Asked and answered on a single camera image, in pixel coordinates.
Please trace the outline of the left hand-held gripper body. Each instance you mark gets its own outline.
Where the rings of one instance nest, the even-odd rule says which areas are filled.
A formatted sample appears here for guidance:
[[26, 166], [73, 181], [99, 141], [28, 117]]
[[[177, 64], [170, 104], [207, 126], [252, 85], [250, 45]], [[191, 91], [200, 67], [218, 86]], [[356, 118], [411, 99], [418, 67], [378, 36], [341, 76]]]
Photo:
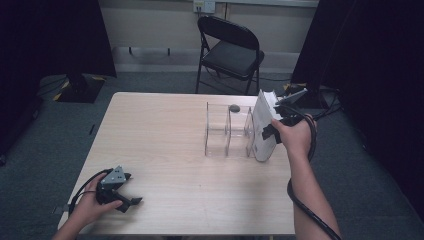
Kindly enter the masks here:
[[107, 204], [120, 200], [125, 202], [126, 199], [118, 193], [118, 189], [127, 181], [127, 177], [121, 166], [107, 171], [107, 175], [103, 177], [96, 186], [96, 200], [99, 204]]

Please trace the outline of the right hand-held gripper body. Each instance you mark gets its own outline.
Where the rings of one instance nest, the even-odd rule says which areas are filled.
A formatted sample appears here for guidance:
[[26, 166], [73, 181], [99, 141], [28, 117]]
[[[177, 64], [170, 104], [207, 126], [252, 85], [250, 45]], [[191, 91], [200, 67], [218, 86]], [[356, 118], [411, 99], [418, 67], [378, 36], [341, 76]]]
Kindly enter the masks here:
[[304, 119], [302, 113], [300, 113], [296, 107], [296, 102], [307, 93], [307, 89], [283, 96], [274, 106], [274, 109], [278, 115], [281, 116], [280, 122], [286, 126], [294, 126]]

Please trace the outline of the white box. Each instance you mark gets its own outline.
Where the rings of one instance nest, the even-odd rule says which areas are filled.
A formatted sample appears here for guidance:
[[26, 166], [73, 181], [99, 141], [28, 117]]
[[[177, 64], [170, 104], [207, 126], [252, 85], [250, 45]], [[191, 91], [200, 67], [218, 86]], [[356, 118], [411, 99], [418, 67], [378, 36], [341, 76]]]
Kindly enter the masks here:
[[274, 109], [278, 100], [274, 91], [260, 91], [253, 110], [254, 141], [252, 150], [259, 162], [267, 161], [277, 145], [274, 142], [266, 142], [262, 139], [262, 129], [271, 124], [273, 119], [281, 119], [281, 116]]

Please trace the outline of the clear acrylic book rack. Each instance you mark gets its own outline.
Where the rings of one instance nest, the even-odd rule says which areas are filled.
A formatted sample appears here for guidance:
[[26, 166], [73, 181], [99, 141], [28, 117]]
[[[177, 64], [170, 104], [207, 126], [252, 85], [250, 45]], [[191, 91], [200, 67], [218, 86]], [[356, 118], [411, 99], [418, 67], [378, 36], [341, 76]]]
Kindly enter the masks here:
[[238, 105], [238, 113], [230, 112], [232, 105], [207, 103], [205, 147], [207, 157], [252, 157], [254, 127], [252, 106]]

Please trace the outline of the person's right hand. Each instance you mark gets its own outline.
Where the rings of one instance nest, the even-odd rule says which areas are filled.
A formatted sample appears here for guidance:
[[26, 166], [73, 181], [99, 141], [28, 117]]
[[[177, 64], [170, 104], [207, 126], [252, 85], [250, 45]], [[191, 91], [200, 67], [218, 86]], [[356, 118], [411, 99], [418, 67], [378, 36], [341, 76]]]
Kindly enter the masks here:
[[271, 124], [278, 130], [290, 159], [308, 159], [312, 135], [306, 120], [302, 120], [294, 126], [286, 126], [280, 121], [273, 119]]

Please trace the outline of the person's left hand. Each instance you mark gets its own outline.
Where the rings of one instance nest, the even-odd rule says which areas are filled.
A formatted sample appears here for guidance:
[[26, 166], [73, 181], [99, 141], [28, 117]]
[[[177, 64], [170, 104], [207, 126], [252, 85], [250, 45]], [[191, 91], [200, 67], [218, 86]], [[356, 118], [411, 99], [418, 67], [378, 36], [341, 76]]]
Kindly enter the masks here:
[[97, 176], [85, 187], [81, 199], [68, 218], [68, 223], [77, 233], [86, 225], [96, 221], [104, 213], [114, 210], [123, 204], [121, 200], [115, 200], [101, 205], [96, 200], [96, 186], [105, 176], [105, 173]]

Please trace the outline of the black stand base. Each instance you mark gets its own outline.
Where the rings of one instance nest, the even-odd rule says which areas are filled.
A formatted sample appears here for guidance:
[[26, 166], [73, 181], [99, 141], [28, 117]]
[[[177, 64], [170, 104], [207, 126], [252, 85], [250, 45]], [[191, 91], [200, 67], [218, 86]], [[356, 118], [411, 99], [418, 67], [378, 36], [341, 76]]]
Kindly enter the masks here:
[[306, 89], [306, 92], [294, 101], [294, 104], [305, 109], [328, 109], [329, 104], [325, 100], [320, 89], [309, 89], [306, 83], [287, 83], [283, 86], [284, 95], [291, 96]]
[[94, 103], [105, 83], [100, 76], [67, 74], [66, 81], [53, 97], [57, 102]]

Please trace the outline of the black folding chair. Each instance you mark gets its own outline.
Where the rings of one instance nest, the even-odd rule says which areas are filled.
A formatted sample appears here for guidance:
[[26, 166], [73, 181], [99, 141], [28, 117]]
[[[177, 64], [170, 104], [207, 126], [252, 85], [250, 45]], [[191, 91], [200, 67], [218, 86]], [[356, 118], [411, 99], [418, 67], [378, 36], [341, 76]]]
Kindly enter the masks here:
[[200, 84], [203, 67], [217, 73], [246, 81], [244, 94], [249, 93], [252, 82], [259, 91], [259, 69], [265, 58], [259, 40], [247, 27], [215, 16], [202, 16], [197, 20], [200, 32], [200, 57], [195, 92]]

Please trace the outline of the black curtain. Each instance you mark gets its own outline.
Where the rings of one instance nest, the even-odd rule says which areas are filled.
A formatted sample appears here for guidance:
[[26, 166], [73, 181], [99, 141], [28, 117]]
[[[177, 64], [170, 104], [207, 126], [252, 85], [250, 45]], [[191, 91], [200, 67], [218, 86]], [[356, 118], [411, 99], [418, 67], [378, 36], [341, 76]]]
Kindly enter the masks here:
[[116, 75], [99, 0], [0, 0], [0, 156], [51, 75]]
[[424, 0], [319, 0], [292, 80], [338, 90], [424, 220]]

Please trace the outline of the white wall socket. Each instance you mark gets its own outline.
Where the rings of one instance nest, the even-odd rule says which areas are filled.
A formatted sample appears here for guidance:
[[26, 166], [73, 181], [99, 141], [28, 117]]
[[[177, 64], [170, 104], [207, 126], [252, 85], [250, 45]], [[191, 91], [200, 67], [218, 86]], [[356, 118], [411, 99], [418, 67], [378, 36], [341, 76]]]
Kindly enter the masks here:
[[193, 0], [193, 11], [195, 13], [214, 14], [216, 3], [210, 0]]

